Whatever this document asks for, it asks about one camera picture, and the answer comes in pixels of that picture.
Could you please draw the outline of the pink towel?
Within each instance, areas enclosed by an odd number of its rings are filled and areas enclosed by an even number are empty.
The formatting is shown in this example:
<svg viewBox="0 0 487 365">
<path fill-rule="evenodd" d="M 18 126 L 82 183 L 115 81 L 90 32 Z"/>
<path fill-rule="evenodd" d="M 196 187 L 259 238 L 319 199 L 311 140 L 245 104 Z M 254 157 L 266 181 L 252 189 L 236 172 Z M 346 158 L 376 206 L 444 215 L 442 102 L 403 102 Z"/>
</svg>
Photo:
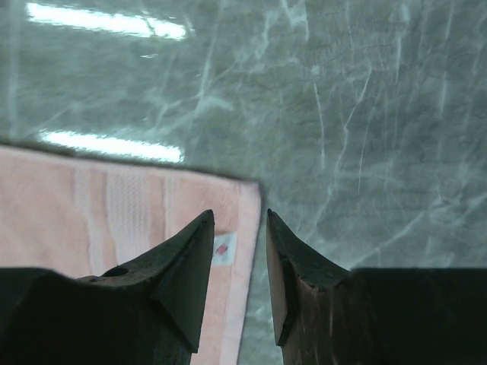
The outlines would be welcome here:
<svg viewBox="0 0 487 365">
<path fill-rule="evenodd" d="M 1 264 L 101 275 L 215 216 L 194 364 L 235 364 L 261 212 L 257 182 L 1 149 Z"/>
</svg>

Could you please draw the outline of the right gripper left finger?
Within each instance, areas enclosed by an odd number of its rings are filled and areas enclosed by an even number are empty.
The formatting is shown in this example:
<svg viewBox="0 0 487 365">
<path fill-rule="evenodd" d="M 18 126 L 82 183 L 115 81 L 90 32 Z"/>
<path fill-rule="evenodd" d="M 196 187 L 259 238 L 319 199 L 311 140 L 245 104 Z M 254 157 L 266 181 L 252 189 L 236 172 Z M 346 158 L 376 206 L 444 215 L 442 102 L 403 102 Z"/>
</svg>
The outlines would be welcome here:
<svg viewBox="0 0 487 365">
<path fill-rule="evenodd" d="M 179 233 L 101 276 L 1 271 L 3 364 L 188 364 L 198 351 L 215 221 Z"/>
</svg>

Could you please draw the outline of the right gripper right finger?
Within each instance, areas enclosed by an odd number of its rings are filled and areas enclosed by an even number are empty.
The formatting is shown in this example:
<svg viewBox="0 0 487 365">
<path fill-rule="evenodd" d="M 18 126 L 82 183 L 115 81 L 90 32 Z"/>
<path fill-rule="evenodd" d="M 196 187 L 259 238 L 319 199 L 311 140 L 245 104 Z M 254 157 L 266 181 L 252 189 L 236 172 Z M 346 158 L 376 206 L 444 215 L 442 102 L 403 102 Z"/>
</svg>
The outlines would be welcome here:
<svg viewBox="0 0 487 365">
<path fill-rule="evenodd" d="M 341 268 L 267 213 L 275 342 L 286 364 L 484 364 L 483 268 Z"/>
</svg>

